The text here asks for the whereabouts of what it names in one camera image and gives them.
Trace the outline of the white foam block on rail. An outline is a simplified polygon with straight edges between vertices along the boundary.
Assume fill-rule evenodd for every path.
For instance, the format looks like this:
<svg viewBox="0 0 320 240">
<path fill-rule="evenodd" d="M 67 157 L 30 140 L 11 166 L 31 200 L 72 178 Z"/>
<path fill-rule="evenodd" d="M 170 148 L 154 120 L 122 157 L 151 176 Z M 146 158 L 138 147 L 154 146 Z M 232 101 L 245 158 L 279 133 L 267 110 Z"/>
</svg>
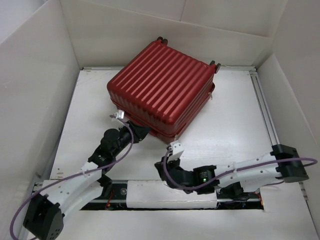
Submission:
<svg viewBox="0 0 320 240">
<path fill-rule="evenodd" d="M 160 180 L 129 180 L 126 205 L 133 209 L 214 209 L 217 195 L 172 189 Z"/>
</svg>

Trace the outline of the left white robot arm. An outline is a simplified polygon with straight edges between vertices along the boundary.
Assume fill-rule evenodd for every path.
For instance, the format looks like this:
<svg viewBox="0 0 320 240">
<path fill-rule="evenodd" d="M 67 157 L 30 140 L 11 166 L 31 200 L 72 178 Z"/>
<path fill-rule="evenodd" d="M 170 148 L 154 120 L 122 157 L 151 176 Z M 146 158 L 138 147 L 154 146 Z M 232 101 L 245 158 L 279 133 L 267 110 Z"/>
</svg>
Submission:
<svg viewBox="0 0 320 240">
<path fill-rule="evenodd" d="M 130 151 L 150 131 L 147 126 L 124 121 L 120 110 L 111 117 L 123 126 L 104 132 L 99 146 L 80 171 L 51 183 L 53 190 L 49 190 L 49 185 L 43 187 L 29 200 L 23 226 L 39 240 L 55 240 L 72 213 L 98 197 L 107 198 L 113 182 L 106 174 L 120 161 L 117 156 L 124 149 Z"/>
</svg>

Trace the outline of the red hard-shell suitcase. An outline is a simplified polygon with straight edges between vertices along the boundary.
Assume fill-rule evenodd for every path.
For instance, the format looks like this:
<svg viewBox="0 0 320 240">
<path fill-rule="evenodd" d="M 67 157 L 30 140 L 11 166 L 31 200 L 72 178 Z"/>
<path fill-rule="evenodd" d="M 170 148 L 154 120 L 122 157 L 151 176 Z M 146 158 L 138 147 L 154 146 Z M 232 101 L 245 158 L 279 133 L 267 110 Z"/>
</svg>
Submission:
<svg viewBox="0 0 320 240">
<path fill-rule="evenodd" d="M 110 100 L 135 124 L 165 143 L 177 140 L 215 89 L 221 64 L 205 63 L 158 37 L 106 85 Z"/>
</svg>

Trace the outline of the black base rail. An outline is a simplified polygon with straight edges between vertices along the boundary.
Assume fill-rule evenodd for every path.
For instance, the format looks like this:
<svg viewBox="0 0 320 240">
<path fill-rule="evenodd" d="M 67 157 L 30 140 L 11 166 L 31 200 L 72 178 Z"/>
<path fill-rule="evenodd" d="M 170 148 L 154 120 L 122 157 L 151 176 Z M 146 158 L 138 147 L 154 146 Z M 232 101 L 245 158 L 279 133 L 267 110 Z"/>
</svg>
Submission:
<svg viewBox="0 0 320 240">
<path fill-rule="evenodd" d="M 107 211 L 180 211 L 180 210 L 263 210 L 262 198 L 257 193 L 245 193 L 240 196 L 231 196 L 223 191 L 214 193 L 217 197 L 215 208 L 200 209 L 157 209 L 157 208 L 129 208 L 126 204 L 127 185 L 129 180 L 115 180 L 110 190 L 104 189 L 101 196 L 87 203 L 83 210 Z"/>
</svg>

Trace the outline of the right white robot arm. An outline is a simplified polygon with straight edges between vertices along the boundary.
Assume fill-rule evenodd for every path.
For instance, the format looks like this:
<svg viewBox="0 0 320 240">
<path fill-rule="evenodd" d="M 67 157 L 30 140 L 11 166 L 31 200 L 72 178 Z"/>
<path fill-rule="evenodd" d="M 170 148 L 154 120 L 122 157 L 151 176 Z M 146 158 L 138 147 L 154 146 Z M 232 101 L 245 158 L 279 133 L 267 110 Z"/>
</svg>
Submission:
<svg viewBox="0 0 320 240">
<path fill-rule="evenodd" d="M 271 148 L 271 152 L 252 160 L 184 170 L 180 166 L 184 148 L 174 141 L 167 145 L 166 154 L 154 166 L 168 187 L 186 194 L 205 195 L 217 189 L 231 189 L 233 195 L 243 197 L 264 186 L 309 179 L 303 159 L 294 147 L 275 144 Z"/>
</svg>

